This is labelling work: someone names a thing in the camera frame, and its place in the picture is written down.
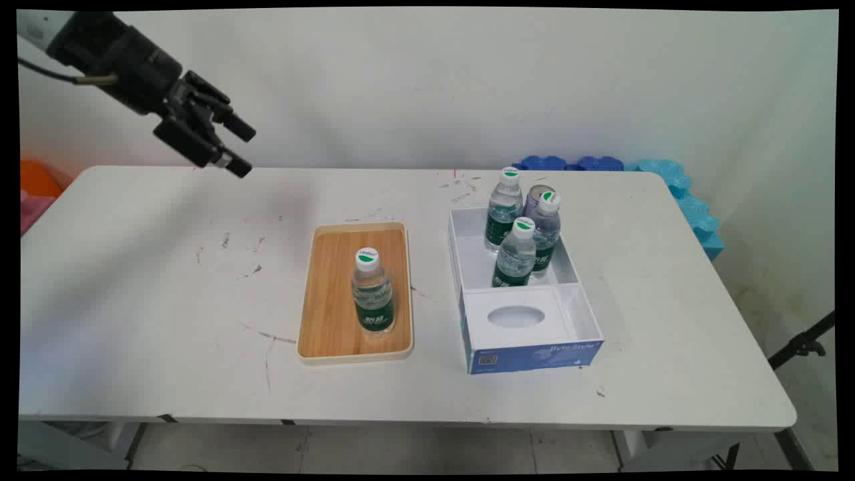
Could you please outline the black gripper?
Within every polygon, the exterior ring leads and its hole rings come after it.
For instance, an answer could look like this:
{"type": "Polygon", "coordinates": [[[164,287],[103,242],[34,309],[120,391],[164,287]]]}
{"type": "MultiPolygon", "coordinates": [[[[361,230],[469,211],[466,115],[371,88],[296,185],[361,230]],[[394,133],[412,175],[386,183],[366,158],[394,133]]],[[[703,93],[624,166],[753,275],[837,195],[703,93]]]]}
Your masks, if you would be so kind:
{"type": "MultiPolygon", "coordinates": [[[[115,74],[117,82],[102,91],[140,115],[163,115],[163,100],[182,73],[179,61],[112,12],[74,13],[49,43],[48,55],[86,76],[115,74]]],[[[168,116],[154,128],[155,137],[196,167],[211,165],[244,178],[253,166],[222,143],[212,122],[244,142],[257,131],[239,118],[229,96],[198,73],[188,70],[181,79],[187,102],[210,115],[168,116]]]]}

